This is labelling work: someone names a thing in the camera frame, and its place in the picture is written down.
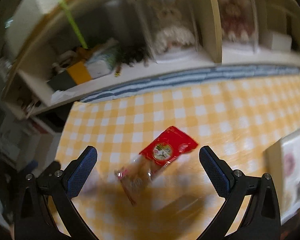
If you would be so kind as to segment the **red cracker pack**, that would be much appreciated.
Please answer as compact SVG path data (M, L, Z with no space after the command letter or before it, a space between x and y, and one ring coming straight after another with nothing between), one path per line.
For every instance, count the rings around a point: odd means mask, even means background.
M171 163L195 150L198 143L175 126L165 129L130 164L114 172L132 205Z

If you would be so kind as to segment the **pink ring cookie bag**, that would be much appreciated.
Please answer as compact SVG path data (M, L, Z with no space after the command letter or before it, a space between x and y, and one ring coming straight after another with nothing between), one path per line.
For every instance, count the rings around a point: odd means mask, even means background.
M293 153L287 153L283 157L284 177L291 176L295 169L295 158Z

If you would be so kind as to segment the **yellow checkered tablecloth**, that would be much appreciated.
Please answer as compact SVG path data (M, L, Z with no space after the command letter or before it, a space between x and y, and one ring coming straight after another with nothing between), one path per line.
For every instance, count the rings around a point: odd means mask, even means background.
M199 161L209 146L249 176L300 127L300 75L219 81L73 104L56 159L97 162L72 201L99 239L196 239L223 199Z

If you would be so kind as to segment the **white shallow cardboard box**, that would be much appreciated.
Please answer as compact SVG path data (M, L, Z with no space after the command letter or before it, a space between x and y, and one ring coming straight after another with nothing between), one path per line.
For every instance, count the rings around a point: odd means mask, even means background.
M300 211L300 128L269 146L264 154L283 224Z

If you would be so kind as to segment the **orange box on shelf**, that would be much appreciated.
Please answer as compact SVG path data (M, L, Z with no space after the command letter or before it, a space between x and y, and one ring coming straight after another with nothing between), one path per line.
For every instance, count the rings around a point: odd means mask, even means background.
M79 61L72 66L68 67L66 71L69 73L76 85L80 85L92 80L84 61Z

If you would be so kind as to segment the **white tissue pack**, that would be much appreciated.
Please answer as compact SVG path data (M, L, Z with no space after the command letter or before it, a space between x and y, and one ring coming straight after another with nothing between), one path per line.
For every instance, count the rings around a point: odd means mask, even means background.
M84 63L92 79L110 74L117 65L119 42L110 38Z

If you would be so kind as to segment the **wooden headboard shelf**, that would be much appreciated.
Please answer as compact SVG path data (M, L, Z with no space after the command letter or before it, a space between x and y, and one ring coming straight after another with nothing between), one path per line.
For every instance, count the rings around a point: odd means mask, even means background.
M2 101L26 119L82 99L103 88L144 77L232 64L300 67L300 5L296 0L256 0L255 53L223 47L217 0L190 0L198 50L174 61L154 61L147 50L132 0L24 0L6 34L12 68ZM291 52L260 44L267 30L292 37ZM117 65L105 76L76 85L66 69L86 62L110 38L119 42Z

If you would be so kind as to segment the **white storage box on shelf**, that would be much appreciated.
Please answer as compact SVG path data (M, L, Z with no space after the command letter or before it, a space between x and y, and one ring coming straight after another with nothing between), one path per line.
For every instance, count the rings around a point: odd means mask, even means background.
M291 52L292 37L277 31L267 30L260 36L260 44L273 51Z

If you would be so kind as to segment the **cream dress doll in case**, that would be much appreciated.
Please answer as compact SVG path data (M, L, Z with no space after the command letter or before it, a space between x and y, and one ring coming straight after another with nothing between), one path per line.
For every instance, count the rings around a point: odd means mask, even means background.
M198 31L190 0L132 0L150 57L174 61L198 50Z

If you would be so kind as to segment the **red dress doll in case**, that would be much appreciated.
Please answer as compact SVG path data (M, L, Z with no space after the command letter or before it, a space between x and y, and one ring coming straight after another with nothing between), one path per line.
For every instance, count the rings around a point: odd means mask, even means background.
M223 47L255 53L258 48L256 0L217 0Z

